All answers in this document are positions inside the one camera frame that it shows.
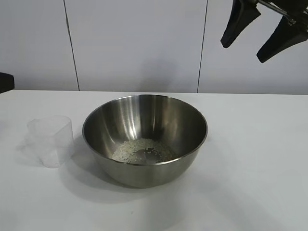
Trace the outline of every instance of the bowl rim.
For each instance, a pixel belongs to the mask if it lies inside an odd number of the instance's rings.
[[[106,157],[105,155],[99,153],[98,151],[96,151],[94,148],[91,147],[91,145],[88,143],[86,137],[85,137],[85,124],[86,122],[88,121],[88,119],[91,117],[92,114],[94,114],[97,110],[99,110],[101,107],[103,107],[104,105],[108,104],[108,103],[112,103],[112,102],[115,102],[115,101],[118,101],[118,100],[121,100],[121,99],[125,99],[125,98],[132,98],[132,97],[139,97],[139,96],[159,96],[159,97],[164,97],[164,98],[169,98],[169,99],[173,99],[173,100],[177,100],[177,101],[180,101],[184,104],[187,104],[189,105],[190,107],[192,107],[194,110],[196,110],[196,112],[201,116],[201,118],[204,120],[205,122],[205,135],[204,135],[204,138],[203,140],[200,142],[200,144],[194,148],[192,151],[190,151],[189,153],[185,154],[185,155],[182,155],[181,157],[179,158],[176,158],[176,159],[173,159],[173,160],[169,160],[169,161],[165,161],[165,162],[159,162],[159,163],[153,163],[153,164],[134,164],[134,163],[126,163],[126,162],[121,162],[121,161],[117,161],[117,160],[114,160],[112,158],[109,158],[109,157]],[[83,137],[83,140],[85,141],[85,143],[87,144],[87,146],[94,152],[96,153],[97,155],[107,159],[107,160],[111,160],[111,161],[114,161],[114,162],[117,162],[117,163],[120,163],[120,164],[124,164],[124,165],[132,165],[132,166],[157,166],[157,165],[165,165],[165,164],[169,164],[169,163],[172,163],[172,162],[175,162],[175,161],[178,161],[182,158],[185,158],[187,157],[188,155],[191,155],[193,154],[195,151],[197,151],[202,145],[203,143],[205,142],[206,138],[207,138],[207,135],[208,135],[208,125],[207,125],[207,121],[204,117],[204,115],[197,109],[195,108],[194,106],[192,106],[191,104],[183,101],[183,100],[180,100],[180,99],[177,99],[177,98],[173,98],[173,97],[170,97],[170,96],[165,96],[165,95],[156,95],[156,94],[139,94],[139,95],[129,95],[129,96],[124,96],[124,97],[120,97],[120,98],[117,98],[117,99],[113,99],[113,100],[110,100],[106,103],[103,103],[102,105],[100,105],[99,107],[95,108],[88,116],[87,118],[85,119],[84,123],[83,123],[83,126],[82,126],[82,137]]]

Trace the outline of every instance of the white wall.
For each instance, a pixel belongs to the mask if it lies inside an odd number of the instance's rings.
[[[0,72],[16,89],[77,90],[63,0],[0,2]]]
[[[206,0],[66,0],[81,90],[196,92]]]
[[[220,43],[232,0],[209,0],[199,92],[308,94],[308,42],[295,45],[264,64],[256,57],[281,16],[258,6],[261,16],[225,49]]]

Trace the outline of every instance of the metal mixing bowl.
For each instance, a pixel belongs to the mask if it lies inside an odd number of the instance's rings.
[[[84,139],[103,170],[116,181],[138,188],[161,185],[181,175],[194,161],[207,131],[197,109],[160,95],[110,101],[94,110],[83,125]],[[140,138],[168,145],[176,153],[174,159],[143,164],[112,159],[120,144]]]

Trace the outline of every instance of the metal rod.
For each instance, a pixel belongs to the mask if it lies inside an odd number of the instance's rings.
[[[270,8],[270,9],[272,9],[272,10],[274,10],[274,11],[276,11],[277,13],[280,13],[280,14],[283,15],[283,16],[289,17],[289,15],[288,15],[288,13],[287,13],[286,11],[280,9],[280,8],[277,7],[277,6],[274,6],[274,5],[272,5],[272,4],[268,3],[268,2],[265,2],[265,1],[263,1],[263,0],[258,0],[258,2],[261,3],[262,5],[264,5],[264,6],[268,7],[268,8]]]

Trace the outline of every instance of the plastic cup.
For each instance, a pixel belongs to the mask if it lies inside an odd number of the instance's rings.
[[[27,125],[30,147],[46,167],[60,167],[74,153],[72,121],[63,115],[34,119]]]

